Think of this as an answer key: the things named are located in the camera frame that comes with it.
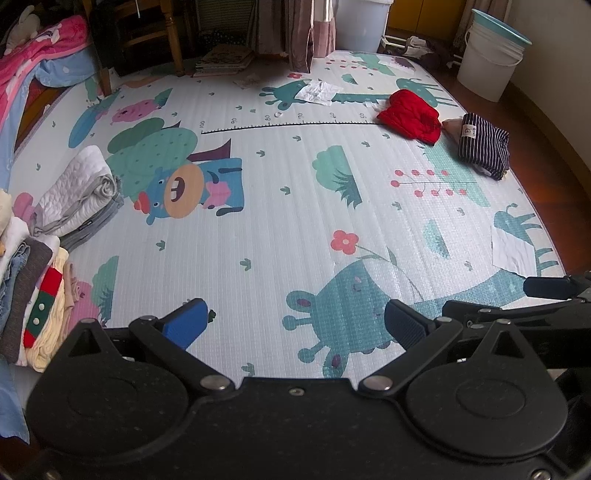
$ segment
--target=yellow cabinet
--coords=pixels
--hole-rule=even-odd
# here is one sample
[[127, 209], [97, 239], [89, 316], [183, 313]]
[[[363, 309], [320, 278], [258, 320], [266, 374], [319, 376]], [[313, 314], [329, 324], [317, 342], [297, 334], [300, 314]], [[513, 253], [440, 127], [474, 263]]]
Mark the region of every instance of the yellow cabinet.
[[466, 0], [394, 0], [388, 26], [451, 41]]

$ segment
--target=wooden floor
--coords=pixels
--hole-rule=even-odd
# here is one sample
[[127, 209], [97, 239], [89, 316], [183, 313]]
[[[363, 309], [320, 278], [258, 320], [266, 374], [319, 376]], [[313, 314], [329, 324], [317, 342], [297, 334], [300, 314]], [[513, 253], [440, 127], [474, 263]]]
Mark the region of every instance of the wooden floor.
[[[591, 270], [591, 200], [545, 136], [510, 102], [488, 102], [452, 74], [434, 76], [468, 112], [509, 132], [511, 168], [547, 227], [564, 268], [569, 274]], [[36, 451], [16, 438], [0, 439], [0, 465], [14, 474]]]

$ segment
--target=play mat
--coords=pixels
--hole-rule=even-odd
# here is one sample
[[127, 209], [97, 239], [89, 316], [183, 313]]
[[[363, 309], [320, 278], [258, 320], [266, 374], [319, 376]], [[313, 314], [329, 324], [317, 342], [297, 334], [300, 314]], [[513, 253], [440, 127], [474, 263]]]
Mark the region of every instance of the play mat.
[[[235, 83], [248, 76], [250, 88]], [[330, 106], [296, 99], [312, 79], [342, 92]], [[491, 180], [444, 135], [429, 147], [376, 123], [402, 88], [441, 120], [464, 114], [414, 63], [347, 51], [310, 74], [264, 61], [240, 77], [153, 69], [104, 99], [89, 79], [21, 146], [9, 192], [36, 203], [98, 145], [125, 203], [70, 256], [91, 316], [124, 327], [201, 297], [215, 318], [188, 351], [234, 381], [357, 382], [404, 351], [384, 328], [389, 299], [428, 317], [448, 299], [539, 303], [492, 265], [492, 225], [534, 246], [539, 275], [564, 274], [511, 172]]]

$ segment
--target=metal bolt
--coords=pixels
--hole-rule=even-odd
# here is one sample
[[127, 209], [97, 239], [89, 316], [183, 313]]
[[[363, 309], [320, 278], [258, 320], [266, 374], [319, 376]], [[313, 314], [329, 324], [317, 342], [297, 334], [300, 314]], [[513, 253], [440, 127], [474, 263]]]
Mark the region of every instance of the metal bolt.
[[536, 470], [531, 474], [531, 480], [551, 480], [552, 475], [548, 470]]
[[392, 388], [392, 380], [383, 375], [372, 375], [371, 377], [365, 378], [363, 384], [370, 390], [385, 392]]
[[43, 480], [61, 480], [61, 475], [55, 470], [48, 470], [43, 474]]
[[290, 388], [287, 392], [289, 393], [289, 395], [293, 395], [294, 397], [301, 397], [303, 394], [306, 393], [303, 388], [299, 387]]
[[200, 383], [208, 390], [225, 390], [230, 386], [230, 379], [223, 375], [208, 375], [203, 377]]

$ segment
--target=teal bucket rim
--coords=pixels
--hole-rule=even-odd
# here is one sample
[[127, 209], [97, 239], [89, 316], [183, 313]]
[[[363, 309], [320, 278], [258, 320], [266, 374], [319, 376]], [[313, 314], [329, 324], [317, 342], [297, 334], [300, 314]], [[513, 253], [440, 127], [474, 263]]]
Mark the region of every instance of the teal bucket rim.
[[474, 21], [478, 24], [483, 25], [484, 27], [490, 27], [490, 25], [487, 25], [487, 22], [479, 21], [481, 19], [488, 20], [488, 22], [491, 22], [493, 26], [496, 27], [489, 28], [493, 32], [498, 33], [507, 40], [514, 40], [515, 38], [517, 38], [517, 40], [519, 40], [520, 43], [523, 43], [525, 45], [531, 45], [531, 40], [529, 38], [519, 33], [516, 29], [511, 28], [509, 25], [502, 22], [498, 18], [492, 17], [489, 14], [477, 10], [476, 8], [473, 8], [472, 12], [474, 13]]

